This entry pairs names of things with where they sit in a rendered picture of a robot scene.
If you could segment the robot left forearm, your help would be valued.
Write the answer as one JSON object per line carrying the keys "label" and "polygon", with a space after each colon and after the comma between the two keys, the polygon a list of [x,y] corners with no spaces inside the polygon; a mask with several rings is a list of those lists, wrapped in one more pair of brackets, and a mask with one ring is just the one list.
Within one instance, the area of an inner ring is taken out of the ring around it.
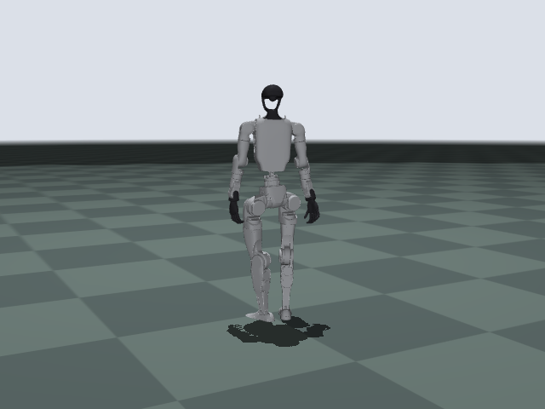
{"label": "robot left forearm", "polygon": [[235,155],[232,160],[232,177],[229,184],[228,197],[233,199],[233,192],[238,191],[238,196],[240,195],[239,189],[242,181],[242,175],[244,171],[238,167],[238,155]]}

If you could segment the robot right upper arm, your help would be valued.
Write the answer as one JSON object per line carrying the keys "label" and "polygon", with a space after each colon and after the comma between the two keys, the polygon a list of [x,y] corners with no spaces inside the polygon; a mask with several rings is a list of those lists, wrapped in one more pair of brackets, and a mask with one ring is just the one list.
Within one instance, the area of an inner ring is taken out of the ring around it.
{"label": "robot right upper arm", "polygon": [[305,138],[305,128],[302,124],[291,122],[292,135],[295,137],[294,144],[297,157],[294,158],[296,168],[307,167],[307,144]]}

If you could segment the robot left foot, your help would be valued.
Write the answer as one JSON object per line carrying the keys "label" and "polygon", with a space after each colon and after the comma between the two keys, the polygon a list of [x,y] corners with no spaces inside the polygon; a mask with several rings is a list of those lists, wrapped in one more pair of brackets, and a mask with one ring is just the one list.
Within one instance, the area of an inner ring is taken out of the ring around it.
{"label": "robot left foot", "polygon": [[253,314],[246,314],[245,316],[247,317],[250,317],[252,319],[256,319],[256,320],[263,320],[263,321],[266,321],[266,322],[274,322],[275,319],[274,319],[274,316],[272,313],[268,313],[266,311],[266,314],[265,315],[262,315],[262,314],[259,314],[259,311],[253,313]]}

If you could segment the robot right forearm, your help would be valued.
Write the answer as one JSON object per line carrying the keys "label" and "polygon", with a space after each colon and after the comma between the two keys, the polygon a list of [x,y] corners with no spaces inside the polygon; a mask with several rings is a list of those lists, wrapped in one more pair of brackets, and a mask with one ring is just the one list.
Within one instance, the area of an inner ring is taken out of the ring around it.
{"label": "robot right forearm", "polygon": [[311,173],[310,165],[309,165],[308,160],[307,160],[307,167],[299,170],[299,175],[300,175],[300,178],[301,178],[301,189],[303,190],[304,196],[306,198],[311,197],[310,189],[313,189],[310,173]]}

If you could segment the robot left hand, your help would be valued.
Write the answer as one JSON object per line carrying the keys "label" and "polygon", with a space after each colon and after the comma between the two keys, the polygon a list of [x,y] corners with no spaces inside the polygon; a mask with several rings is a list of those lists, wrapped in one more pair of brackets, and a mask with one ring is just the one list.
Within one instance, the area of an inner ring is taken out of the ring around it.
{"label": "robot left hand", "polygon": [[239,223],[243,223],[244,221],[242,221],[239,217],[239,214],[238,214],[238,205],[237,205],[237,201],[239,201],[239,196],[238,196],[238,191],[234,191],[233,192],[233,199],[228,199],[229,201],[231,201],[230,205],[229,205],[229,212],[231,214],[231,218],[234,222],[236,222],[237,224]]}

